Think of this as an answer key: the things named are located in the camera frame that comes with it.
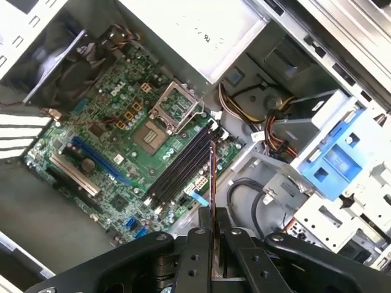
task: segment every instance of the black ram slot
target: black ram slot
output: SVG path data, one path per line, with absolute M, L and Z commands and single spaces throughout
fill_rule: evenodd
M 163 171 L 160 177 L 150 186 L 144 199 L 152 195 L 155 191 L 160 190 L 160 187 L 167 182 L 168 179 L 172 177 L 172 174 L 175 170 L 180 168 L 184 160 L 189 159 L 189 154 L 194 152 L 194 149 L 198 148 L 200 143 L 205 139 L 210 137 L 209 125 L 205 126 L 187 145 L 187 147 L 178 155 L 178 157 L 171 163 L 171 165 Z
M 215 143 L 218 142 L 220 134 L 215 134 L 211 140 Z M 201 168 L 208 160 L 210 155 L 210 140 L 208 143 L 204 144 L 202 149 L 194 154 L 193 160 L 189 162 L 186 166 L 181 168 L 179 173 L 172 174 L 173 180 L 167 182 L 164 190 L 161 190 L 159 193 L 161 196 L 158 198 L 158 202 L 168 202 L 172 199 L 175 194 L 180 190 L 180 188 L 187 182 L 187 180 L 199 169 Z
M 195 171 L 207 161 L 211 140 L 217 142 L 220 136 L 221 130 L 219 129 L 193 139 L 186 150 L 174 161 L 174 168 L 170 168 L 167 175 L 164 174 L 164 181 L 148 190 L 148 196 L 152 195 L 152 208 L 166 204 L 177 194 Z

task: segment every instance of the pcie slot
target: pcie slot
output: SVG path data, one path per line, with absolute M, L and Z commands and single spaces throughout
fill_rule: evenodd
M 109 161 L 107 161 L 104 157 L 98 154 L 94 149 L 92 149 L 88 144 L 86 144 L 80 137 L 75 136 L 72 138 L 72 143 L 83 150 L 96 164 L 98 164 L 101 168 L 105 169 L 108 173 L 110 173 L 115 179 L 129 185 L 131 181 L 125 178 L 119 171 L 117 171 Z

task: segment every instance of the sata port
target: sata port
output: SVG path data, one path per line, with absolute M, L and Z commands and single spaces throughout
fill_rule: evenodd
M 125 228 L 134 229 L 137 226 L 137 219 L 135 217 L 130 218 L 124 224 Z

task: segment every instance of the red wire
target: red wire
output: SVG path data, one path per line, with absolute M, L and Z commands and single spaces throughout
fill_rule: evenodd
M 22 105 L 22 102 L 15 102 L 10 104 L 0 103 L 0 107 L 10 107 L 10 106 L 17 106 L 17 105 Z
M 107 119 L 105 121 L 87 121 L 87 122 L 80 122 L 80 123 L 66 123 L 67 125 L 88 125 L 88 124 L 95 124 L 95 123 L 104 123 L 104 124 L 108 124 L 108 123 L 113 123 L 113 122 L 116 122 L 117 119 L 116 118 L 110 118 L 110 119 Z

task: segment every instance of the chipset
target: chipset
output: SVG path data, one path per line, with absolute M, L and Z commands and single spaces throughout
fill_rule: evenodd
M 104 134 L 104 130 L 96 124 L 93 124 L 88 130 L 99 139 Z
M 128 202 L 121 195 L 116 195 L 112 199 L 111 204 L 117 211 L 121 212 L 121 211 L 123 211 L 123 209 L 126 208 L 126 206 L 128 205 Z

